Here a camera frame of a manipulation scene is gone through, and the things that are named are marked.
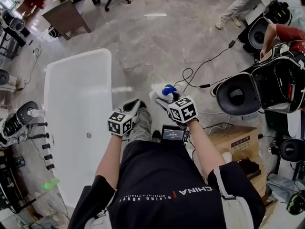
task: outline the cardboard box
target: cardboard box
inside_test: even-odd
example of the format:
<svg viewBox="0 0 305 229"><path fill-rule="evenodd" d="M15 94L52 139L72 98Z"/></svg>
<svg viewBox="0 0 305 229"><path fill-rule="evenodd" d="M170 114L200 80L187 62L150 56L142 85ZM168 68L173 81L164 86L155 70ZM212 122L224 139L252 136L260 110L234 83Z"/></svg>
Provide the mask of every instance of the cardboard box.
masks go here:
<svg viewBox="0 0 305 229"><path fill-rule="evenodd" d="M259 165L261 174L251 179L251 183L261 197L265 195L267 176L263 161L259 156L258 130L248 126L232 126L209 135L210 140L221 152L230 152L233 161L249 158Z"/></svg>
<svg viewBox="0 0 305 229"><path fill-rule="evenodd" d="M278 200L275 199L273 196L269 195L269 194L265 194L262 197L265 209L266 209L266 213L265 216L263 218L263 221L260 225L260 228L265 225L268 221L268 219L270 218L270 216L273 214L273 211L277 205Z"/></svg>

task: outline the white pants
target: white pants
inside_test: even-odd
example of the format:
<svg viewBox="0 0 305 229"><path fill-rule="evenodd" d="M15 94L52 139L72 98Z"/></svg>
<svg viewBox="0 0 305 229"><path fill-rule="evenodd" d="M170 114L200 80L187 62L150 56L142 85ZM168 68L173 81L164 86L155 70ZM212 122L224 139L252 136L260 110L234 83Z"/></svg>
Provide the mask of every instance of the white pants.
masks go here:
<svg viewBox="0 0 305 229"><path fill-rule="evenodd" d="M221 16L223 20L227 20L232 15L244 18L261 0L236 0Z"/></svg>

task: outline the person in red shirt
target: person in red shirt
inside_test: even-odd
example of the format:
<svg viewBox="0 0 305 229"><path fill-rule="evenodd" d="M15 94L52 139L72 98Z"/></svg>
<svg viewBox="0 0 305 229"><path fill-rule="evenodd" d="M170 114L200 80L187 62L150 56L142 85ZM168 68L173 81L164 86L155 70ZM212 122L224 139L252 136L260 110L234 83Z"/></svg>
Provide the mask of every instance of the person in red shirt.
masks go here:
<svg viewBox="0 0 305 229"><path fill-rule="evenodd" d="M282 42L290 42L289 50L305 53L305 31L288 25L269 24L264 37L260 59L271 50L272 42L277 36Z"/></svg>

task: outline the marble floor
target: marble floor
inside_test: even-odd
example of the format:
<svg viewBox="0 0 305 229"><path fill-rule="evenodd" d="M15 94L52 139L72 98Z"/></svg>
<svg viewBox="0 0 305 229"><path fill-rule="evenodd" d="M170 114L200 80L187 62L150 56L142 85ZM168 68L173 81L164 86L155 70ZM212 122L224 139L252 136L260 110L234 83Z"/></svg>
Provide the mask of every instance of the marble floor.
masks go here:
<svg viewBox="0 0 305 229"><path fill-rule="evenodd" d="M59 38L49 42L43 35L49 26L39 11L28 25L32 38L38 35L31 45L26 45L13 61L5 61L3 66L11 75L23 82L29 79L35 63L32 51L41 47L41 55L31 75L31 82L21 92L9 94L8 103L17 109L27 101L33 100L43 106L43 89L46 66L54 61L82 52L107 48L112 53L112 63L119 64L127 77L127 85L133 91L129 97L144 100L152 113L153 129L161 129L162 124L170 123L164 111L150 102L148 93L157 84L175 83L182 79L185 68L194 70L201 62L211 59L227 48L231 40L235 40L242 28L228 21L224 30L215 28L215 20L234 0L131 0L128 5L122 0L113 0L110 11L105 12L102 2L94 6L86 0L83 17L92 33L79 30L69 41ZM150 17L150 14L164 13L166 16ZM200 85L213 83L249 67L253 63L251 55L245 53L242 44L236 42L233 48L225 51L220 57L200 68L192 83ZM201 112L220 112L210 89L188 87L189 94ZM200 114L202 126L227 122L226 114ZM258 127L260 132L270 135L266 127L264 115L243 121L240 117L231 117L230 123ZM260 150L269 172L275 164L274 158L267 153L270 140L260 140ZM36 140L37 147L44 144ZM48 204L65 213L61 199L57 196L57 188L42 190L40 186L53 177L38 157L38 152L31 141L24 141L14 147L14 152L22 155L26 166L20 169L25 184L31 195L37 198L36 210L47 215Z"/></svg>

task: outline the black t-shirt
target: black t-shirt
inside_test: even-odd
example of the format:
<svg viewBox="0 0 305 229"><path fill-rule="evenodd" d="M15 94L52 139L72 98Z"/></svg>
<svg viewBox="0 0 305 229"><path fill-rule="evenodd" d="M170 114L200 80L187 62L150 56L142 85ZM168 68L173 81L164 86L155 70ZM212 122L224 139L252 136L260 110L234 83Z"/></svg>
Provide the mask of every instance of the black t-shirt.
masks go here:
<svg viewBox="0 0 305 229"><path fill-rule="evenodd" d="M226 191L245 198L254 228L258 228L265 209L239 164L223 165L220 173ZM68 228L83 229L113 194L105 178L97 176L92 186L84 188ZM207 185L183 145L128 144L108 211L113 229L226 228L214 173L208 176Z"/></svg>

